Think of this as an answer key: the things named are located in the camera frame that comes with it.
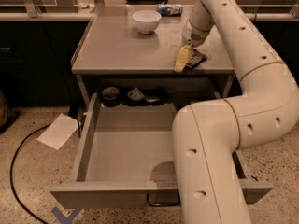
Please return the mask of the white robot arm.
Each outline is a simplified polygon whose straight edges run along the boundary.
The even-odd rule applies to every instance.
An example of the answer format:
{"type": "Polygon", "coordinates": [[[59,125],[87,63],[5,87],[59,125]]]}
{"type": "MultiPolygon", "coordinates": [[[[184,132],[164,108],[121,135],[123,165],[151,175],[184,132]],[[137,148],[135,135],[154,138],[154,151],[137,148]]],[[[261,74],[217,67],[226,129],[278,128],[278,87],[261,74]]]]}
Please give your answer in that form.
{"type": "Polygon", "coordinates": [[[197,0],[188,24],[213,21],[239,96],[187,105],[173,121],[174,165],[185,224],[251,224],[232,154],[280,138],[299,120],[288,66],[235,0],[197,0]]]}

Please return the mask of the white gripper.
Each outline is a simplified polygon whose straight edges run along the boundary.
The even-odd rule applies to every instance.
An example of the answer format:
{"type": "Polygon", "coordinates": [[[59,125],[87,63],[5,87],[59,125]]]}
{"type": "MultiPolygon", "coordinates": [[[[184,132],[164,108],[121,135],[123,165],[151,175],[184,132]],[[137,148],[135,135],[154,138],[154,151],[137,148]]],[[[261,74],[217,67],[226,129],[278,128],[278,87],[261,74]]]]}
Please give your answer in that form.
{"type": "Polygon", "coordinates": [[[193,24],[191,21],[185,23],[181,36],[183,42],[190,45],[184,45],[180,48],[174,67],[175,72],[183,71],[194,54],[193,47],[199,47],[206,41],[212,27],[212,21],[201,24],[193,24]]]}

